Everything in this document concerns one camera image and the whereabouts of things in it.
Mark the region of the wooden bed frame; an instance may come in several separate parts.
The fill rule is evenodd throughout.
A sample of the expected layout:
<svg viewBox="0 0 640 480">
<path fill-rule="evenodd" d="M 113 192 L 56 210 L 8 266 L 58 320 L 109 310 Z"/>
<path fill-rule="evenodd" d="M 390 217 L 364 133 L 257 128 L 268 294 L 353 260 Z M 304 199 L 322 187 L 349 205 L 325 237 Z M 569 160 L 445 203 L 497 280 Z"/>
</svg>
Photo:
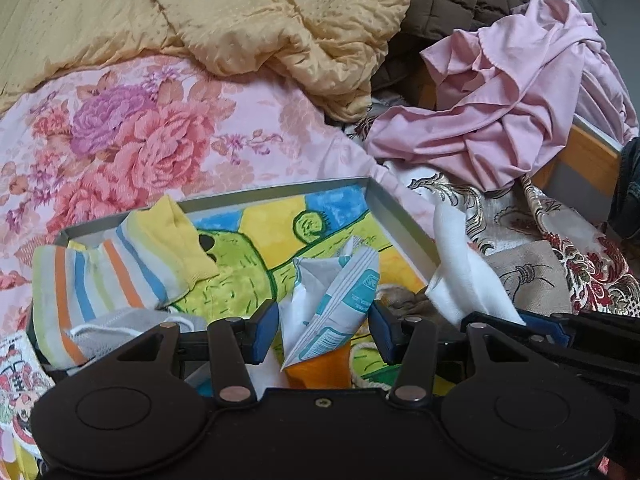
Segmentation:
<svg viewBox="0 0 640 480">
<path fill-rule="evenodd" d="M 546 190 L 555 170 L 565 166 L 599 193 L 611 197 L 617 183 L 621 150 L 622 146 L 615 139 L 576 116 L 566 147 L 530 180 L 537 188 Z"/>
</svg>

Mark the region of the white gold-patterned satin sheet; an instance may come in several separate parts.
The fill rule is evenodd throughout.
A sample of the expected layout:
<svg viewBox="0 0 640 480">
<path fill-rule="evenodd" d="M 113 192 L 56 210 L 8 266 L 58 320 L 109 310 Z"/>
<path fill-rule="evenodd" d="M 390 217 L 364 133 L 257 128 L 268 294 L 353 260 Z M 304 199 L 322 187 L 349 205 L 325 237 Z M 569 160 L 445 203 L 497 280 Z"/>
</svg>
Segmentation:
<svg viewBox="0 0 640 480">
<path fill-rule="evenodd" d="M 614 234 L 544 193 L 528 179 L 484 193 L 430 166 L 386 160 L 406 188 L 465 214 L 466 235 L 486 258 L 546 240 L 562 264 L 573 311 L 639 314 L 639 259 L 626 256 Z"/>
</svg>

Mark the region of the grey tray with cartoon picture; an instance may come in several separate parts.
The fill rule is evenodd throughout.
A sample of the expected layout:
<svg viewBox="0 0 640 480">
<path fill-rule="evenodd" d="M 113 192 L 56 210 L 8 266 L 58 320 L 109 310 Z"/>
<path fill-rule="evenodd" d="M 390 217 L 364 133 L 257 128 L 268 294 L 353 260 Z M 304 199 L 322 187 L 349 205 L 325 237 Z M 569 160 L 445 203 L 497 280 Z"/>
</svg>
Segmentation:
<svg viewBox="0 0 640 480">
<path fill-rule="evenodd" d="M 207 322 L 253 314 L 294 287 L 296 258 L 330 258 L 356 236 L 380 254 L 384 283 L 418 290 L 436 268 L 434 242 L 400 203 L 371 179 L 343 179 L 256 188 L 192 198 L 179 204 L 219 274 L 170 306 Z M 126 214 L 58 233 L 54 244 L 98 246 Z"/>
</svg>

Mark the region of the white cloth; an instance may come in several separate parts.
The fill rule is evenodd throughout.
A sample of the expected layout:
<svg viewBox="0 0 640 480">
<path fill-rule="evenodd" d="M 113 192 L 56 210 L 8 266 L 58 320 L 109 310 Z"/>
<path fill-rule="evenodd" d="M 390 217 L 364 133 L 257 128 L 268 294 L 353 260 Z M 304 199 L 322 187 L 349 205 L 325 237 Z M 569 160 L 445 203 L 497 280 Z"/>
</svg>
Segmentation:
<svg viewBox="0 0 640 480">
<path fill-rule="evenodd" d="M 439 314 L 457 328 L 473 312 L 524 325 L 496 272 L 469 244 L 463 212 L 441 203 L 433 226 L 440 263 L 426 296 Z"/>
</svg>

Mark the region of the yellow dotted quilt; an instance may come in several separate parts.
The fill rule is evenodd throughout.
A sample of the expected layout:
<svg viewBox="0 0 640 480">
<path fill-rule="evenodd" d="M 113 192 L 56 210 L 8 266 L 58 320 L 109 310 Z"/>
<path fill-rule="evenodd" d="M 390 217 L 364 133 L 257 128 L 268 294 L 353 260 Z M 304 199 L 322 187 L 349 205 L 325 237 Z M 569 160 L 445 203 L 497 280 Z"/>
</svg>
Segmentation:
<svg viewBox="0 0 640 480">
<path fill-rule="evenodd" d="M 229 77 L 268 66 L 331 117 L 366 111 L 410 0 L 1 0 L 1 104 L 85 67 L 160 52 Z"/>
</svg>

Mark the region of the white tissue packet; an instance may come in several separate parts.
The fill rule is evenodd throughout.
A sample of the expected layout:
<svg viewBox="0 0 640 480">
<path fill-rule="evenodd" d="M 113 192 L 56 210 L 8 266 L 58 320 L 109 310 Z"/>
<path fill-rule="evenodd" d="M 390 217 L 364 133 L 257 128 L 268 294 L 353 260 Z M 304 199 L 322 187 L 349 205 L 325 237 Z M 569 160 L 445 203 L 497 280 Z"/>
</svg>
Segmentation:
<svg viewBox="0 0 640 480">
<path fill-rule="evenodd" d="M 380 256 L 360 238 L 330 258 L 296 258 L 294 287 L 280 301 L 282 366 L 341 348 L 356 334 L 375 300 Z"/>
</svg>

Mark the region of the blue denim jeans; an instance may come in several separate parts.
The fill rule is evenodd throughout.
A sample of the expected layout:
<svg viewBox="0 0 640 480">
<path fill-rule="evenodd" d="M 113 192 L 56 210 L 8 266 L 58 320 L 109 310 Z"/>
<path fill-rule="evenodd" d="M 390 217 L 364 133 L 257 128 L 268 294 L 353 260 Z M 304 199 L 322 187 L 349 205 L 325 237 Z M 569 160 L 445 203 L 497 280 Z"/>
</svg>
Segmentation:
<svg viewBox="0 0 640 480">
<path fill-rule="evenodd" d="M 608 224 L 623 240 L 639 243 L 640 144 L 636 136 L 620 152 L 620 171 L 612 197 Z"/>
</svg>

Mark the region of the striped yellow sock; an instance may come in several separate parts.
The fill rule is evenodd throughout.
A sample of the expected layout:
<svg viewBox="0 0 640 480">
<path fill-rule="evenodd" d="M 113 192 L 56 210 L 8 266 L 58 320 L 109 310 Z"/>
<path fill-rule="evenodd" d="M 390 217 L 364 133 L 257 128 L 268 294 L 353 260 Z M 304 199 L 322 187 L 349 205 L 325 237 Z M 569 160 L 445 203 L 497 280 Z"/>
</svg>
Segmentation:
<svg viewBox="0 0 640 480">
<path fill-rule="evenodd" d="M 32 325 L 40 352 L 56 370 L 90 360 L 72 331 L 126 309 L 156 310 L 219 274 L 198 232 L 170 197 L 135 210 L 98 246 L 44 245 L 32 259 Z"/>
</svg>

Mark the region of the red cartoon printed bag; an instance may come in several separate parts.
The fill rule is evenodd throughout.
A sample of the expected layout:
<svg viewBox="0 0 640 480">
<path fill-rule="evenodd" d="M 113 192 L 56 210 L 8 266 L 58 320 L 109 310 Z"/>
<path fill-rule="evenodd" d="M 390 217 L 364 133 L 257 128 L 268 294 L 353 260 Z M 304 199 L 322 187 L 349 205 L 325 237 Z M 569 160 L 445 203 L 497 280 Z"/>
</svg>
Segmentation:
<svg viewBox="0 0 640 480">
<path fill-rule="evenodd" d="M 41 454 L 32 435 L 30 414 L 54 380 L 43 370 L 24 330 L 1 339 L 1 428 L 33 456 Z"/>
</svg>

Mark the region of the beige drawstring pouch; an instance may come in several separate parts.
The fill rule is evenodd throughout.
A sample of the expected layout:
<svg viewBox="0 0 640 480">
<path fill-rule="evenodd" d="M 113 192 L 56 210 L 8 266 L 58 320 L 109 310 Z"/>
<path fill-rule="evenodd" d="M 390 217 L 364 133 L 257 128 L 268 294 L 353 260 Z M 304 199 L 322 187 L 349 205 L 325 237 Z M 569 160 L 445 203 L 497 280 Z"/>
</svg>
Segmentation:
<svg viewBox="0 0 640 480">
<path fill-rule="evenodd" d="M 573 312 L 564 268 L 546 240 L 496 252 L 485 260 L 517 309 L 547 316 Z"/>
</svg>

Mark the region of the brown quilted down jacket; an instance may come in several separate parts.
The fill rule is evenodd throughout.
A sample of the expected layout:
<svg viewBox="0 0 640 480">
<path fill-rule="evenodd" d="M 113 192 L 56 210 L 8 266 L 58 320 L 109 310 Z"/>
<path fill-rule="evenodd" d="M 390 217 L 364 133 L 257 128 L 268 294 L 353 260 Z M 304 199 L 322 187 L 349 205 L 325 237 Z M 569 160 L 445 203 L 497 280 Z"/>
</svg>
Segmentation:
<svg viewBox="0 0 640 480">
<path fill-rule="evenodd" d="M 456 29 L 477 30 L 529 0 L 410 0 L 384 63 L 371 78 L 374 91 L 397 84 L 420 65 L 420 52 Z"/>
</svg>

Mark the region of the pink floral quilt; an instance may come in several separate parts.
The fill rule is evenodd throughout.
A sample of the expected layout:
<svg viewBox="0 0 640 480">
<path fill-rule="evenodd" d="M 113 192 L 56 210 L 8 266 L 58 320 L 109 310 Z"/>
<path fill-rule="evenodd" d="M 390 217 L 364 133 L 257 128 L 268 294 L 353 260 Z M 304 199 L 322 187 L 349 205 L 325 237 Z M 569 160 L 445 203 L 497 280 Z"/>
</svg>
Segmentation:
<svg viewBox="0 0 640 480">
<path fill-rule="evenodd" d="M 431 231 L 427 200 L 269 70 L 219 80 L 154 55 L 52 80 L 1 118 L 2 333 L 26 325 L 32 253 L 68 226 L 164 195 L 350 177 L 377 180 Z"/>
</svg>

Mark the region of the pink crumpled garment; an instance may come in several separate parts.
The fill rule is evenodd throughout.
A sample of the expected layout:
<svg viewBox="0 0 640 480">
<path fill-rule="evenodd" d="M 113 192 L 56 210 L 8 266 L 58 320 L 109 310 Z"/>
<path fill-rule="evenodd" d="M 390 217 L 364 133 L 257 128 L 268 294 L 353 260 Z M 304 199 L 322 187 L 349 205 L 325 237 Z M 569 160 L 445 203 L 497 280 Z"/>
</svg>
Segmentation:
<svg viewBox="0 0 640 480">
<path fill-rule="evenodd" d="M 575 117 L 619 144 L 638 136 L 625 81 L 576 0 L 529 0 L 421 56 L 436 106 L 395 106 L 376 118 L 364 142 L 375 158 L 427 164 L 491 192 L 548 164 Z"/>
</svg>

